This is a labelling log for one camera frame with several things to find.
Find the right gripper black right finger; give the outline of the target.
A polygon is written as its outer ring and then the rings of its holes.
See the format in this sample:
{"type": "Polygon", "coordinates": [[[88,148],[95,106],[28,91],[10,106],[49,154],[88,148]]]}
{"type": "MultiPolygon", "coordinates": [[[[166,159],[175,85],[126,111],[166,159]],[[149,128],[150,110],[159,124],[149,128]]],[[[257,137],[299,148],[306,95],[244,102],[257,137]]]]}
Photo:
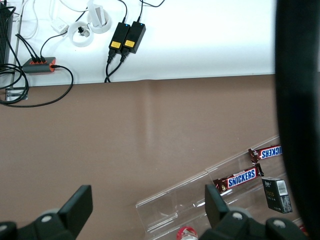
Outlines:
{"type": "Polygon", "coordinates": [[[261,224],[239,210],[230,210],[218,189],[205,186],[205,212],[211,228],[200,240],[307,240],[308,237],[286,218],[269,218],[261,224]]]}

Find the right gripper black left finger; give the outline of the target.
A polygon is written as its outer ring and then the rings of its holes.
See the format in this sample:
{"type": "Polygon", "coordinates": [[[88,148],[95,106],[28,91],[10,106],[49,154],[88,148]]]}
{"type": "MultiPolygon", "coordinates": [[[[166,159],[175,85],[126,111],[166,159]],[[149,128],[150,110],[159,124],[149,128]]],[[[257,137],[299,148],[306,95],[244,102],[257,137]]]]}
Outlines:
{"type": "Polygon", "coordinates": [[[57,211],[49,211],[21,228],[0,223],[2,240],[75,240],[93,212],[92,186],[81,185],[57,211]]]}

